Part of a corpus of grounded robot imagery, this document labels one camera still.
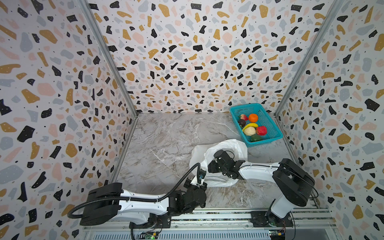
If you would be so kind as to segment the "yellow banana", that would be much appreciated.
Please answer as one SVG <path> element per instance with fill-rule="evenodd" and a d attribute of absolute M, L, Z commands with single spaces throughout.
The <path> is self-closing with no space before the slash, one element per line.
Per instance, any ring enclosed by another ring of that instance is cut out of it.
<path fill-rule="evenodd" d="M 247 124 L 245 127 L 243 127 L 242 131 L 244 132 L 247 128 L 250 128 L 250 127 L 252 127 L 252 128 L 258 128 L 259 126 L 258 126 L 258 124 L 256 124 L 256 123 L 249 123 L 249 124 Z"/>

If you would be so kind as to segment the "teal plastic mesh basket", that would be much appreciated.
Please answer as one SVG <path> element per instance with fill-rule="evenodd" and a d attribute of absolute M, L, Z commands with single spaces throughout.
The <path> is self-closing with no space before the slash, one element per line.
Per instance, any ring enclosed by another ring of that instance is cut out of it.
<path fill-rule="evenodd" d="M 283 138 L 274 120 L 260 104 L 231 107 L 230 113 L 248 148 L 270 144 Z"/>

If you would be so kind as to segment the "green fruit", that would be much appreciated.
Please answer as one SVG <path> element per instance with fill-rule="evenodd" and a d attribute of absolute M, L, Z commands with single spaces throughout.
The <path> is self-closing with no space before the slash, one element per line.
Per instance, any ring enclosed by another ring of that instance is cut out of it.
<path fill-rule="evenodd" d="M 252 135 L 250 137 L 250 142 L 252 142 L 252 143 L 258 142 L 258 141 L 262 141 L 262 140 L 263 140 L 263 138 L 261 136 L 257 135 L 257 134 Z"/>

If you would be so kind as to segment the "dark purple mangosteen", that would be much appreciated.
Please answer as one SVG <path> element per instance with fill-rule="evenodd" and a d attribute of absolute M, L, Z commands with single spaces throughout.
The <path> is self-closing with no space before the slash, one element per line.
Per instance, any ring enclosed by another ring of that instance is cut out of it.
<path fill-rule="evenodd" d="M 246 126 L 247 122 L 246 122 L 245 120 L 243 120 L 243 119 L 240 119 L 240 120 L 238 120 L 238 124 L 239 124 L 239 126 L 240 126 L 241 128 L 243 128 L 243 127 Z"/>

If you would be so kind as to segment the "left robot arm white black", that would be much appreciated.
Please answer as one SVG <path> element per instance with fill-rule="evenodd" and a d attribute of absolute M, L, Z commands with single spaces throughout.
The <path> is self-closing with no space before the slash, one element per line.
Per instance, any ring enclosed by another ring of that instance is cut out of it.
<path fill-rule="evenodd" d="M 89 192 L 81 226 L 97 226 L 110 220 L 127 221 L 135 228 L 149 228 L 156 223 L 168 224 L 172 217 L 191 213 L 206 206 L 207 183 L 187 179 L 186 191 L 177 190 L 163 200 L 163 195 L 145 195 L 124 190 L 121 183 L 113 183 Z"/>

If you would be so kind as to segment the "white plastic bag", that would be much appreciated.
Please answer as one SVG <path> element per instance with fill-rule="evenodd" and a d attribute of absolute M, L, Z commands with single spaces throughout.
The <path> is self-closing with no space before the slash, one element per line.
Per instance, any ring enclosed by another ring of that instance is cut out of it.
<path fill-rule="evenodd" d="M 204 183 L 207 183 L 209 188 L 230 187 L 238 182 L 238 180 L 223 176 L 222 173 L 209 173 L 208 165 L 214 161 L 214 154 L 219 150 L 228 151 L 227 154 L 232 156 L 235 161 L 248 160 L 246 144 L 235 139 L 225 140 L 216 144 L 195 146 L 192 150 L 189 166 L 191 168 L 196 163 L 201 164 L 201 169 L 207 172 Z"/>

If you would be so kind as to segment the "red apple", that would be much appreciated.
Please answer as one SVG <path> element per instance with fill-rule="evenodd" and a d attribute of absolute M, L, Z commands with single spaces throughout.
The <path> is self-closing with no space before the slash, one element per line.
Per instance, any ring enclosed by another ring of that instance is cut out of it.
<path fill-rule="evenodd" d="M 268 130 L 265 126 L 259 126 L 256 128 L 256 134 L 259 136 L 265 136 L 268 133 Z"/>

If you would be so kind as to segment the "orange fruit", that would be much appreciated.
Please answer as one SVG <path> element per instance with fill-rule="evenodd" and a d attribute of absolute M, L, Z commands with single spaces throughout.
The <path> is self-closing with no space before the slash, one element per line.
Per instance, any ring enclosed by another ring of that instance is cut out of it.
<path fill-rule="evenodd" d="M 248 119 L 251 123 L 256 123 L 259 120 L 259 117 L 257 114 L 250 114 L 248 116 Z"/>

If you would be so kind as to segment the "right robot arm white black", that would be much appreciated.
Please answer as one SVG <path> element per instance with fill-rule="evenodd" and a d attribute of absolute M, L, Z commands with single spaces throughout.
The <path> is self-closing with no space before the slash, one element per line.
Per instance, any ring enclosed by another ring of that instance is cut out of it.
<path fill-rule="evenodd" d="M 208 172 L 221 173 L 232 180 L 262 180 L 278 186 L 281 195 L 273 200 L 268 210 L 251 212 L 251 223 L 255 228 L 294 227 L 291 211 L 307 205 L 315 185 L 315 180 L 290 159 L 255 164 L 245 160 L 235 161 L 224 150 L 214 154 L 214 159 L 208 164 Z"/>

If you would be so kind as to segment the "red strawberry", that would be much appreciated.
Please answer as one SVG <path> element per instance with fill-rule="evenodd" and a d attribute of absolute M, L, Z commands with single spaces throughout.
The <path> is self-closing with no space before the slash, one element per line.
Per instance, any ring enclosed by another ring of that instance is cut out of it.
<path fill-rule="evenodd" d="M 248 121 L 249 120 L 249 118 L 245 114 L 241 114 L 239 118 L 240 118 L 240 120 L 244 120 L 244 121 Z"/>

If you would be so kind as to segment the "cream pear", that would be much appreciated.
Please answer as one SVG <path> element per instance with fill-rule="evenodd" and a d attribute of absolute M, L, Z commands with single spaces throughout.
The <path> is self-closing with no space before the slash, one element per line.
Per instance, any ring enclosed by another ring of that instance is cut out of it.
<path fill-rule="evenodd" d="M 244 127 L 243 128 L 243 133 L 245 136 L 253 136 L 253 135 L 256 135 L 256 128 L 255 127 Z"/>

